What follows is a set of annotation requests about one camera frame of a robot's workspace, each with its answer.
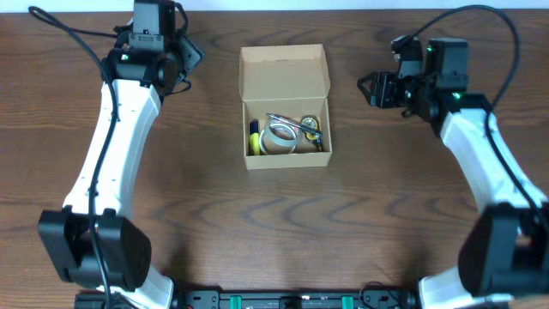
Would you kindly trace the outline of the yellow correction tape dispenser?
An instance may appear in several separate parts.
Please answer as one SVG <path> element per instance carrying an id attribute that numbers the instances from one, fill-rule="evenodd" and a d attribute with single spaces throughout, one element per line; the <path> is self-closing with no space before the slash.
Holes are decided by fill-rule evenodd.
<path id="1" fill-rule="evenodd" d="M 314 115 L 305 115 L 301 118 L 300 123 L 303 126 L 309 127 L 315 131 L 320 131 L 320 122 Z M 323 152 L 322 136 L 316 133 L 305 132 L 305 139 L 307 142 L 314 145 L 319 152 Z"/>

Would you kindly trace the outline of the brown cardboard box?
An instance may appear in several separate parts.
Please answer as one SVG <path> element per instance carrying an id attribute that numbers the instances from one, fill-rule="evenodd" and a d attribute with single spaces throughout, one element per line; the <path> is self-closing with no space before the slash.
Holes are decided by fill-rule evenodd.
<path id="1" fill-rule="evenodd" d="M 243 47 L 239 57 L 239 94 L 243 112 L 243 156 L 246 168 L 326 167 L 333 153 L 329 118 L 329 69 L 322 45 Z M 289 154 L 272 147 L 273 154 L 250 155 L 249 123 L 259 130 L 268 113 L 295 121 L 314 115 L 320 122 L 323 152 L 303 140 Z"/>

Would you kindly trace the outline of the black ballpoint pen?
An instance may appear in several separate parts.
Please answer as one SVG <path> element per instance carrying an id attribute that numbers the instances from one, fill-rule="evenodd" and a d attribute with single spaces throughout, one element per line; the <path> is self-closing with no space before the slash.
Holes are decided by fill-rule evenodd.
<path id="1" fill-rule="evenodd" d="M 282 122 L 283 124 L 288 124 L 292 127 L 295 127 L 299 130 L 301 130 L 303 133 L 305 132 L 311 132 L 311 133 L 316 133 L 318 135 L 322 135 L 323 133 L 320 131 L 315 131 L 309 127 L 306 127 L 306 126 L 303 126 L 300 121 L 297 122 L 295 120 L 292 120 L 290 118 L 287 118 L 287 117 L 284 117 L 284 116 L 281 116 L 281 115 L 278 115 L 278 114 L 273 114 L 273 113 L 268 113 L 267 116 L 271 119 L 274 119 L 274 120 L 277 120 L 279 122 Z"/>

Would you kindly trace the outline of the clear tape roll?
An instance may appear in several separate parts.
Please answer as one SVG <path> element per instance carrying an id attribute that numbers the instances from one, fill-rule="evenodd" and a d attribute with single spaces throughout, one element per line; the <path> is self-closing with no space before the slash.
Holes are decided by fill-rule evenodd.
<path id="1" fill-rule="evenodd" d="M 264 135 L 273 143 L 283 147 L 297 146 L 302 140 L 302 133 L 291 125 L 270 118 L 264 128 Z"/>

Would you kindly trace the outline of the yellow highlighter marker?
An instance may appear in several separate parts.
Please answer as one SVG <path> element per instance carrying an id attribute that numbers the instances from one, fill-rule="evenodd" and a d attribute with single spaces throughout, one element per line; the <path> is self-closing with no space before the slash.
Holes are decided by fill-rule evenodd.
<path id="1" fill-rule="evenodd" d="M 261 154 L 259 121 L 257 119 L 249 123 L 249 146 L 250 155 L 258 156 Z"/>

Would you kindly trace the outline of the beige masking tape roll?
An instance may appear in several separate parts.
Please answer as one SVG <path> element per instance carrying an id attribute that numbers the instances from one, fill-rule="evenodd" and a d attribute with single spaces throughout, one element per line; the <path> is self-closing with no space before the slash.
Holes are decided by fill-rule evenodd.
<path id="1" fill-rule="evenodd" d="M 289 154 L 293 153 L 297 146 L 294 146 L 294 147 L 291 147 L 291 148 L 288 148 L 288 147 L 283 147 L 283 146 L 279 146 L 273 142 L 271 142 L 265 135 L 264 135 L 264 129 L 262 130 L 262 132 L 260 133 L 260 146 L 261 146 L 261 151 L 265 154 L 265 155 L 272 155 L 273 152 L 272 152 L 272 147 L 274 147 L 275 149 L 277 150 L 282 150 L 282 149 L 285 149 Z"/>

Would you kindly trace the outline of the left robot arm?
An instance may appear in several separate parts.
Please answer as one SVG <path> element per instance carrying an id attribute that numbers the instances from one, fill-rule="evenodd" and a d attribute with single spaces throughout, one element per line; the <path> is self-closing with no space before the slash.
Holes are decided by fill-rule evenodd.
<path id="1" fill-rule="evenodd" d="M 186 29 L 125 28 L 100 61 L 101 105 L 87 156 L 59 211 L 45 210 L 39 236 L 64 282 L 92 290 L 77 308 L 176 308 L 172 279 L 152 264 L 152 245 L 136 227 L 133 191 L 148 133 L 165 97 L 203 54 Z"/>

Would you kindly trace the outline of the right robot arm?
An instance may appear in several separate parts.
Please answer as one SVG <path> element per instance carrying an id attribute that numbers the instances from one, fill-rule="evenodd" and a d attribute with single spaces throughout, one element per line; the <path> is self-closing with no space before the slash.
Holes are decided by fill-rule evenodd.
<path id="1" fill-rule="evenodd" d="M 548 198 L 525 175 L 464 70 L 378 71 L 357 81 L 368 103 L 402 107 L 455 156 L 480 218 L 455 267 L 418 283 L 421 308 L 471 308 L 548 291 Z"/>

